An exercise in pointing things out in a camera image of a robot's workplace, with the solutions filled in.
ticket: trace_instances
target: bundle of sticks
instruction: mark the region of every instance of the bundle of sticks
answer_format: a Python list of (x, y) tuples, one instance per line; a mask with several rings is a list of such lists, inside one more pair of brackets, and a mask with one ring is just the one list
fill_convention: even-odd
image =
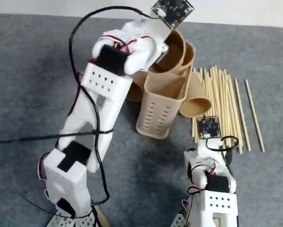
[[(226, 70), (218, 69), (217, 66), (211, 67), (209, 70), (200, 68), (198, 71), (193, 69), (199, 80), (202, 82), (202, 86), (206, 91), (206, 95), (211, 101), (212, 107), (204, 115), (218, 116), (220, 123), (220, 130), (222, 136), (234, 136), (239, 139), (239, 152), (242, 154), (243, 139), (242, 128), (245, 136), (247, 150), (250, 151), (250, 143), (248, 132), (245, 124), (243, 109), (240, 100), (240, 93), (237, 80), (234, 79), (235, 90), (237, 99), (234, 93), (234, 85), (232, 77)], [(195, 143), (198, 143), (198, 131), (196, 118), (192, 119), (192, 137), (195, 139)], [(226, 147), (232, 146), (231, 139), (226, 139), (224, 142)]]

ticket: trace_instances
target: black cable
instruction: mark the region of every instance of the black cable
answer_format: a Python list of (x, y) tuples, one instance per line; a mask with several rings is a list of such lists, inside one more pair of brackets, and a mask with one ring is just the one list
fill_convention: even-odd
[(95, 135), (95, 134), (108, 134), (111, 133), (113, 129), (109, 131), (86, 131), (86, 132), (77, 132), (77, 133), (68, 133), (68, 134), (52, 134), (52, 135), (45, 135), (45, 136), (29, 136), (29, 137), (22, 137), (19, 139), (12, 139), (12, 140), (0, 140), (0, 144), (5, 143), (17, 143), (17, 142), (27, 142), (27, 141), (37, 141), (37, 140), (51, 140), (56, 138), (68, 137), (68, 136), (86, 136), (86, 135)]
[(52, 215), (54, 215), (54, 216), (61, 217), (61, 218), (71, 218), (71, 219), (86, 218), (86, 217), (89, 217), (90, 214), (93, 212), (93, 209), (92, 209), (88, 214), (86, 214), (86, 215), (84, 215), (84, 216), (81, 216), (81, 217), (73, 217), (73, 218), (72, 218), (72, 217), (69, 217), (69, 216), (58, 215), (58, 214), (56, 214), (56, 213), (47, 211), (47, 210), (45, 210), (44, 208), (42, 208), (42, 207), (36, 205), (35, 203), (31, 202), (31, 201), (30, 201), (29, 199), (27, 199), (27, 197), (24, 196), (22, 193), (21, 193), (21, 196), (23, 196), (24, 199), (25, 199), (27, 202), (29, 202), (31, 205), (33, 205), (33, 206), (35, 206), (36, 208), (42, 210), (43, 212), (46, 212), (46, 213), (48, 213), (48, 214), (52, 214)]
[(230, 165), (228, 164), (228, 162), (227, 162), (227, 160), (226, 160), (226, 158), (225, 158), (225, 155), (224, 155), (224, 152), (223, 152), (223, 151), (221, 152), (221, 155), (222, 155), (222, 158), (223, 158), (223, 160), (224, 160), (224, 162), (225, 162), (225, 165), (226, 165), (228, 171), (229, 171), (230, 174), (234, 177), (234, 174), (232, 173), (232, 169), (230, 168)]
[(209, 150), (211, 150), (211, 151), (222, 152), (222, 151), (234, 150), (235, 148), (238, 147), (238, 145), (239, 145), (239, 139), (238, 139), (237, 137), (235, 137), (235, 136), (224, 136), (224, 137), (221, 138), (220, 141), (223, 141), (223, 140), (225, 140), (225, 139), (235, 139), (235, 144), (234, 144), (232, 147), (230, 147), (230, 148), (225, 148), (225, 149), (209, 148), (208, 145), (207, 145), (207, 142), (208, 142), (209, 138), (207, 138), (207, 139), (206, 139), (206, 148), (209, 149)]
[(199, 164), (199, 165), (194, 166), (194, 167), (190, 170), (190, 174), (191, 174), (190, 181), (192, 182), (192, 184), (195, 184), (195, 183), (193, 182), (193, 170), (196, 169), (197, 167), (200, 167), (200, 166), (209, 167), (209, 168), (211, 168), (211, 170), (213, 169), (213, 167), (211, 167), (211, 166), (209, 166), (209, 165), (205, 165), (205, 164)]
[[(0, 140), (0, 144), (6, 144), (6, 143), (14, 143), (14, 142), (24, 142), (24, 141), (36, 141), (36, 140), (49, 140), (49, 139), (56, 139), (56, 138), (61, 138), (61, 137), (67, 137), (67, 136), (84, 136), (84, 135), (95, 135), (95, 141), (94, 141), (94, 149), (95, 149), (95, 154), (96, 154), (96, 158), (98, 160), (99, 163), (99, 167), (100, 167), (100, 171), (101, 171), (101, 175), (102, 175), (102, 181), (103, 181), (103, 188), (106, 194), (106, 198), (102, 201), (98, 201), (98, 202), (91, 202), (91, 207), (92, 207), (92, 211), (90, 211), (87, 215), (82, 216), (82, 217), (74, 217), (74, 219), (77, 218), (86, 218), (88, 217), (92, 212), (93, 212), (93, 206), (95, 205), (100, 205), (103, 204), (105, 202), (108, 201), (108, 199), (110, 198), (110, 194), (107, 188), (107, 183), (106, 183), (106, 178), (105, 178), (105, 173), (104, 173), (104, 168), (103, 168), (103, 163), (102, 160), (100, 158), (99, 155), (99, 151), (98, 151), (98, 140), (99, 140), (99, 135), (100, 134), (107, 134), (107, 133), (111, 133), (113, 131), (113, 129), (109, 130), (109, 131), (100, 131), (100, 115), (99, 115), (99, 111), (97, 108), (97, 105), (95, 103), (95, 101), (92, 99), (92, 97), (88, 94), (88, 92), (86, 91), (86, 89), (81, 86), (80, 81), (79, 81), (79, 77), (77, 77), (78, 73), (75, 67), (75, 63), (74, 63), (74, 58), (73, 58), (73, 38), (75, 33), (77, 32), (77, 30), (80, 28), (80, 26), (91, 16), (98, 14), (100, 12), (104, 12), (104, 11), (108, 11), (108, 10), (112, 10), (112, 9), (124, 9), (124, 10), (130, 10), (130, 11), (134, 11), (144, 17), (147, 18), (151, 18), (151, 19), (158, 19), (158, 17), (151, 17), (145, 13), (143, 13), (142, 11), (138, 10), (137, 8), (133, 8), (133, 7), (128, 7), (128, 6), (111, 6), (111, 7), (105, 7), (102, 9), (98, 9), (95, 10), (89, 14), (87, 14), (86, 16), (84, 16), (79, 22), (78, 24), (74, 27), (70, 37), (69, 37), (69, 56), (70, 56), (70, 62), (71, 62), (71, 67), (72, 67), (72, 71), (74, 74), (74, 78), (75, 81), (77, 82), (78, 88), (81, 89), (84, 94), (87, 96), (87, 98), (90, 100), (90, 102), (92, 103), (93, 107), (94, 107), (94, 112), (95, 112), (95, 116), (96, 116), (96, 130), (90, 131), (90, 132), (78, 132), (78, 133), (69, 133), (69, 134), (53, 134), (53, 135), (45, 135), (45, 136), (32, 136), (32, 137), (24, 137), (24, 138), (19, 138), (19, 139), (13, 139), (13, 140)], [(38, 209), (49, 213), (49, 214), (53, 214), (55, 216), (58, 217), (62, 217), (62, 218), (69, 218), (67, 216), (62, 216), (62, 215), (57, 215), (55, 213), (52, 213), (50, 211), (47, 211), (41, 207), (39, 207), (38, 205), (34, 204), (33, 202), (31, 202), (29, 199), (27, 199), (26, 196), (24, 196), (22, 193), (21, 195), (25, 198), (25, 200), (27, 202), (29, 202), (30, 204), (32, 204), (33, 206), (37, 207)]]
[(207, 138), (207, 139), (206, 139), (206, 148), (209, 149), (209, 150), (211, 150), (211, 151), (221, 152), (222, 158), (223, 158), (223, 160), (224, 160), (224, 162), (225, 162), (225, 165), (226, 165), (228, 171), (230, 172), (230, 174), (231, 174), (232, 176), (234, 176), (233, 173), (232, 173), (232, 169), (230, 168), (230, 165), (228, 164), (228, 162), (227, 162), (227, 160), (226, 160), (226, 158), (225, 158), (224, 152), (225, 152), (225, 151), (232, 151), (233, 149), (237, 148), (238, 145), (239, 145), (239, 139), (238, 139), (237, 137), (235, 137), (235, 136), (224, 136), (224, 137), (221, 138), (220, 141), (224, 141), (225, 139), (235, 139), (236, 141), (235, 141), (235, 144), (234, 144), (232, 147), (230, 147), (230, 148), (214, 149), (214, 148), (209, 148), (209, 147), (208, 147), (207, 142), (208, 142), (209, 138)]
[[(145, 16), (147, 18), (158, 19), (158, 18), (154, 18), (154, 17), (151, 17), (151, 16), (143, 13), (142, 11), (138, 10), (137, 8), (128, 7), (128, 6), (110, 6), (110, 7), (105, 7), (105, 8), (102, 8), (102, 9), (95, 10), (95, 11), (93, 11), (91, 13), (88, 13), (87, 15), (85, 15), (77, 23), (77, 25), (74, 27), (73, 31), (71, 32), (71, 35), (69, 37), (69, 56), (70, 56), (70, 61), (71, 61), (71, 67), (72, 67), (73, 75), (74, 75), (75, 81), (77, 82), (78, 87), (84, 92), (84, 94), (90, 100), (90, 102), (91, 102), (91, 104), (92, 104), (92, 106), (94, 108), (94, 112), (95, 112), (95, 116), (96, 116), (96, 130), (97, 131), (99, 131), (99, 129), (100, 129), (100, 115), (99, 115), (98, 108), (97, 108), (97, 105), (96, 105), (95, 101), (89, 95), (87, 90), (80, 84), (80, 81), (79, 81), (79, 79), (77, 77), (77, 70), (76, 70), (76, 67), (75, 67), (74, 57), (73, 57), (73, 38), (74, 38), (74, 35), (76, 34), (77, 30), (80, 28), (80, 26), (88, 18), (90, 18), (91, 16), (93, 16), (93, 15), (95, 15), (97, 13), (108, 11), (108, 10), (111, 10), (111, 9), (130, 10), (130, 11), (134, 11), (134, 12), (136, 12), (136, 13), (142, 15), (142, 16)], [(104, 200), (102, 200), (102, 201), (92, 202), (91, 203), (92, 205), (103, 204), (103, 203), (107, 202), (108, 199), (110, 198), (110, 194), (109, 194), (109, 191), (108, 191), (108, 188), (107, 188), (107, 182), (106, 182), (106, 178), (105, 178), (104, 168), (103, 168), (103, 162), (102, 162), (102, 160), (100, 158), (99, 151), (98, 151), (98, 140), (99, 140), (99, 134), (96, 134), (95, 135), (95, 140), (94, 140), (94, 149), (95, 149), (96, 158), (97, 158), (97, 161), (98, 161), (98, 164), (99, 164), (100, 172), (101, 172), (101, 175), (102, 175), (103, 189), (104, 189), (104, 192), (106, 194), (106, 198)]]

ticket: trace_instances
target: white wire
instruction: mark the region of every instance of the white wire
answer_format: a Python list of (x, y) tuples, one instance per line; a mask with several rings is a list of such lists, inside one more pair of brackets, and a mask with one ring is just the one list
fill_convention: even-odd
[(188, 209), (185, 207), (184, 203), (183, 202), (187, 202), (188, 205), (189, 205), (189, 202), (187, 200), (181, 200), (181, 206), (183, 207), (183, 209), (186, 211), (186, 213), (188, 213)]

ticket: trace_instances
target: perforated cup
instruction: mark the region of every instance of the perforated cup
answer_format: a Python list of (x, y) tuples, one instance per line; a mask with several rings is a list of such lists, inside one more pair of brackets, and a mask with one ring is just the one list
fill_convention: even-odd
[(149, 73), (145, 82), (145, 93), (136, 124), (140, 134), (164, 139), (187, 95), (188, 73), (178, 76), (172, 73), (163, 75)]

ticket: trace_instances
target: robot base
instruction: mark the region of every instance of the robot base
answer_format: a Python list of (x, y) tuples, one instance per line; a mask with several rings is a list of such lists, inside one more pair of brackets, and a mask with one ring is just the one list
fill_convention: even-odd
[[(98, 221), (100, 222), (101, 227), (110, 227), (110, 223), (104, 213), (100, 210), (98, 206), (95, 206), (97, 211)], [(66, 212), (62, 210), (58, 210), (56, 215), (67, 216)], [(71, 219), (71, 218), (62, 218), (58, 216), (53, 216), (50, 222), (46, 225), (46, 227), (99, 227), (96, 223), (94, 224), (95, 218), (93, 213), (90, 214), (89, 217), (86, 218), (78, 218), (78, 219)]]

